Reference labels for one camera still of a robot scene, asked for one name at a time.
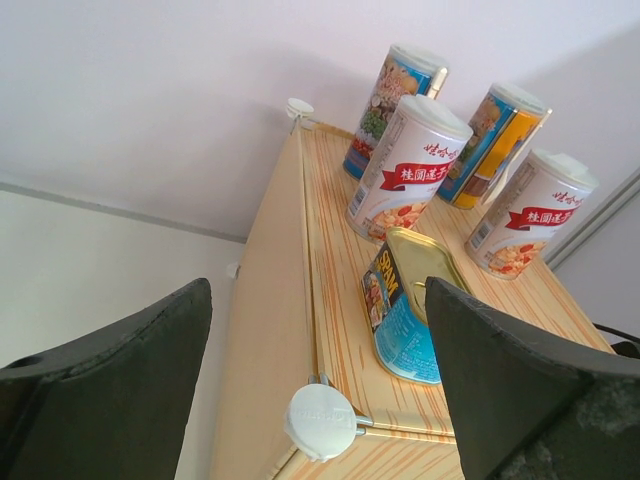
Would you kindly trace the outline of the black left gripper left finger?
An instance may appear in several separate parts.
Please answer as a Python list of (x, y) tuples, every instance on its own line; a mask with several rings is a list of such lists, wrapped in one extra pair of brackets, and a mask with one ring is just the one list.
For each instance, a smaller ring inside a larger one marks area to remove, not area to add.
[(2, 478), (174, 478), (211, 319), (199, 278), (2, 368)]

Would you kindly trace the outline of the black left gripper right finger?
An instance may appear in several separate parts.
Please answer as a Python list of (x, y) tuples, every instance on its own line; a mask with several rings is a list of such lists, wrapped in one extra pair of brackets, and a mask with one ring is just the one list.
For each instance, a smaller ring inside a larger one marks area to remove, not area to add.
[(638, 478), (638, 360), (559, 337), (441, 278), (425, 283), (465, 478)]

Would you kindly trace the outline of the gold rectangular tin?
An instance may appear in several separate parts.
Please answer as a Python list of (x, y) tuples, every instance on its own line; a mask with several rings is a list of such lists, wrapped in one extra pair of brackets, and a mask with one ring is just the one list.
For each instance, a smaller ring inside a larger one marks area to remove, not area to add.
[(440, 277), (471, 291), (450, 251), (433, 238), (393, 227), (361, 279), (374, 350), (404, 380), (436, 385), (439, 367), (428, 325), (426, 279)]

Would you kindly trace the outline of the white red label can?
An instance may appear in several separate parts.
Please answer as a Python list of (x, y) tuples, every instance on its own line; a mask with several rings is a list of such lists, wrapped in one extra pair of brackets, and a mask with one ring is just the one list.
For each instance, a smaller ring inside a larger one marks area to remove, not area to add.
[(598, 185), (573, 157), (530, 150), (465, 242), (467, 254), (492, 275), (517, 278)]
[(413, 228), (471, 135), (441, 102), (403, 96), (348, 205), (349, 225), (373, 242), (393, 227)]

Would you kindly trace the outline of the blue yellow can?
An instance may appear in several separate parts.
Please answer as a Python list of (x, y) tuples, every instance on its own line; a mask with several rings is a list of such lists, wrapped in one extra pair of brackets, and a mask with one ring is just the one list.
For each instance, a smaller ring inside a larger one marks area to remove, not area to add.
[(472, 136), (437, 195), (457, 208), (474, 208), (550, 114), (540, 99), (524, 89), (493, 83), (469, 121)]

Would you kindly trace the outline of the blue can with spoon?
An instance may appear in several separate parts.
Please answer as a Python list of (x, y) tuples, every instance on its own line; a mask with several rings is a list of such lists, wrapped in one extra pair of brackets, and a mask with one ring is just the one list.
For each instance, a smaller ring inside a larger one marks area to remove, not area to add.
[(429, 50), (392, 44), (344, 158), (346, 172), (356, 179), (362, 177), (402, 96), (435, 99), (448, 73), (448, 62)]

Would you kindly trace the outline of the wooden cabinet box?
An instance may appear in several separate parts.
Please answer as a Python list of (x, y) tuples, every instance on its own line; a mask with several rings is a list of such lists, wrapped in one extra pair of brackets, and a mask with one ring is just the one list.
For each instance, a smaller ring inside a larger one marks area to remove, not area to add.
[[(361, 280), (378, 253), (348, 224), (350, 134), (296, 118), (249, 234), (231, 309), (214, 479), (465, 479), (445, 393), (379, 361)], [(286, 433), (303, 387), (356, 415), (345, 452), (314, 461)]]

